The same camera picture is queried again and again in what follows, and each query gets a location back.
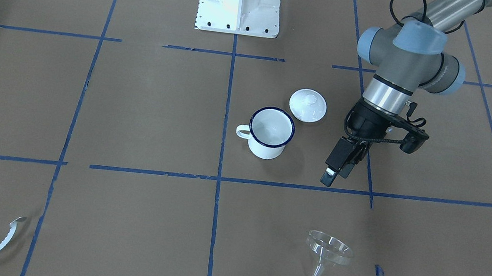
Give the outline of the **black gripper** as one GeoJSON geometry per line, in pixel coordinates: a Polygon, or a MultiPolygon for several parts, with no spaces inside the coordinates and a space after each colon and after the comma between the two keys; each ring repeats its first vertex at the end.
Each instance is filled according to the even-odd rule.
{"type": "Polygon", "coordinates": [[[326,159],[327,170],[321,177],[321,183],[330,187],[337,176],[348,178],[354,167],[367,155],[366,146],[373,143],[390,144],[391,140],[385,139],[385,135],[391,127],[391,117],[366,101],[357,101],[346,117],[347,137],[339,139],[326,159]]]}

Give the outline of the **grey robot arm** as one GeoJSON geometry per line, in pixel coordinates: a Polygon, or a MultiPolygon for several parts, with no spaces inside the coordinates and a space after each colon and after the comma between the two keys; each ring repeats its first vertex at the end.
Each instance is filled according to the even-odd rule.
{"type": "MultiPolygon", "coordinates": [[[[398,19],[394,1],[389,1],[394,24],[368,28],[357,39],[358,56],[376,71],[326,159],[325,186],[348,177],[374,144],[395,144],[411,154],[429,140],[425,118],[412,119],[413,93],[444,96],[465,86],[462,63],[444,51],[448,35],[492,7],[492,0],[421,0],[420,10],[398,19]]],[[[457,97],[446,104],[449,112],[437,124],[447,123],[447,139],[404,165],[404,173],[431,188],[440,183],[463,193],[492,194],[492,84],[479,79],[475,88],[470,101],[457,97]]]]}

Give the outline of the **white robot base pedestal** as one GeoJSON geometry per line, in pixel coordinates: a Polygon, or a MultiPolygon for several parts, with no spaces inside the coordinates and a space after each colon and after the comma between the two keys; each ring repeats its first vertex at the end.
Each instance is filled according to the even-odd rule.
{"type": "Polygon", "coordinates": [[[198,30],[277,38],[281,0],[199,0],[198,30]]]}

